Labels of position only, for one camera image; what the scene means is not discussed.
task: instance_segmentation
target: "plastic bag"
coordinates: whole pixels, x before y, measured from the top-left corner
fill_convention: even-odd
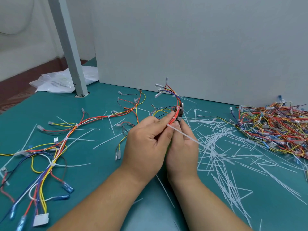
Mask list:
[[[86,85],[98,81],[98,69],[94,66],[82,66]],[[29,83],[36,91],[50,93],[71,93],[75,91],[69,69],[59,72],[42,74],[38,80]]]

